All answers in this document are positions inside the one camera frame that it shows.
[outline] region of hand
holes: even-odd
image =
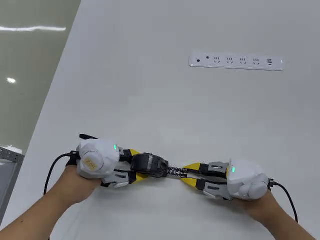
[[[82,202],[101,184],[100,179],[86,179],[77,174],[76,166],[67,166],[59,180],[47,194],[54,194],[71,206]]]
[[[236,198],[235,200],[242,205],[243,209],[250,217],[263,225],[272,221],[278,213],[283,211],[270,190],[258,200],[246,201]]]

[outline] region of power strip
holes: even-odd
[[[194,52],[189,57],[191,67],[252,69],[283,71],[283,59],[279,56],[238,55],[229,53]]]

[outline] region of forearm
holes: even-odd
[[[0,232],[1,240],[47,240],[70,204],[55,188]]]
[[[306,230],[279,207],[270,219],[262,222],[276,240],[314,240]]]

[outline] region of gray floor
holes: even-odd
[[[26,152],[80,1],[1,1],[0,146]]]

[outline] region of white tabletop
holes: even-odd
[[[173,166],[246,158],[285,185],[320,236],[320,15],[317,1],[83,0],[2,226],[42,194],[79,133]],[[282,56],[284,71],[196,68],[193,50]],[[65,161],[54,169],[51,184]],[[292,215],[284,192],[273,190]],[[231,203],[179,180],[99,188],[52,239],[270,239]]]

